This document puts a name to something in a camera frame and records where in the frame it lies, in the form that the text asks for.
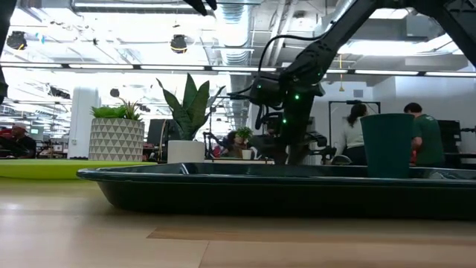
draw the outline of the man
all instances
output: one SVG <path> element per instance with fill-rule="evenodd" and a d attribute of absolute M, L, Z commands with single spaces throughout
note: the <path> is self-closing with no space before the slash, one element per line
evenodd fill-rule
<path fill-rule="evenodd" d="M 21 156 L 21 159 L 34 159 L 36 158 L 36 141 L 26 136 L 27 126 L 22 123 L 15 123 L 12 127 L 13 140 L 18 144 L 23 145 L 28 149 L 26 156 Z"/>
<path fill-rule="evenodd" d="M 416 151 L 415 165 L 441 168 L 445 164 L 445 154 L 441 141 L 438 120 L 422 113 L 418 103 L 410 103 L 403 109 L 404 113 L 411 114 L 414 119 L 414 133 L 411 143 L 412 150 Z"/>

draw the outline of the wooden floor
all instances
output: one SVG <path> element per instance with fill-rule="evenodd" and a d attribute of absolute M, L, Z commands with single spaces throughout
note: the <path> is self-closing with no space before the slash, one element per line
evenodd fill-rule
<path fill-rule="evenodd" d="M 0 267 L 469 268 L 476 224 L 135 214 L 94 183 L 0 179 Z"/>

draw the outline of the white shirt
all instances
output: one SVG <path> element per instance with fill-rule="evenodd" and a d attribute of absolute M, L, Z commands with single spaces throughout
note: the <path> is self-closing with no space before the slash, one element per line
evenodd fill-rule
<path fill-rule="evenodd" d="M 360 118 L 357 118 L 353 126 L 350 126 L 349 122 L 346 120 L 343 125 L 343 130 L 335 154 L 338 156 L 344 152 L 345 148 L 349 149 L 359 146 L 364 146 L 364 134 L 362 133 Z"/>

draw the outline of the green plant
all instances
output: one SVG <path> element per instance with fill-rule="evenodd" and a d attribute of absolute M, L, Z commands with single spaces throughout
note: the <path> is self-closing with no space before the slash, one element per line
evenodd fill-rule
<path fill-rule="evenodd" d="M 121 107 L 124 107 L 126 109 L 124 119 L 140 121 L 141 114 L 136 113 L 137 109 L 139 109 L 139 105 L 137 105 L 138 101 L 131 103 L 130 101 L 126 101 L 123 98 L 119 98 L 119 99 L 123 102 L 123 105 Z"/>
<path fill-rule="evenodd" d="M 253 135 L 253 130 L 251 130 L 249 127 L 240 127 L 237 130 L 237 135 L 241 138 L 244 138 L 245 140 L 250 139 Z"/>
<path fill-rule="evenodd" d="M 91 114 L 95 118 L 124 118 L 124 116 L 126 115 L 126 108 L 124 106 L 91 107 Z"/>
<path fill-rule="evenodd" d="M 187 74 L 185 83 L 184 100 L 179 103 L 176 96 L 164 88 L 162 82 L 157 79 L 158 85 L 162 88 L 165 101 L 172 110 L 173 119 L 178 124 L 178 129 L 182 140 L 192 141 L 195 134 L 208 120 L 207 112 L 208 98 L 210 97 L 210 81 L 203 83 L 198 89 L 190 74 Z"/>

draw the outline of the green shirt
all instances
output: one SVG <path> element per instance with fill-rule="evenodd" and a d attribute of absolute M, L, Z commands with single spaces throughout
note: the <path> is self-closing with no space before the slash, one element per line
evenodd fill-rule
<path fill-rule="evenodd" d="M 414 119 L 414 138 L 422 138 L 422 146 L 416 152 L 416 165 L 442 164 L 445 161 L 438 120 L 430 115 Z"/>

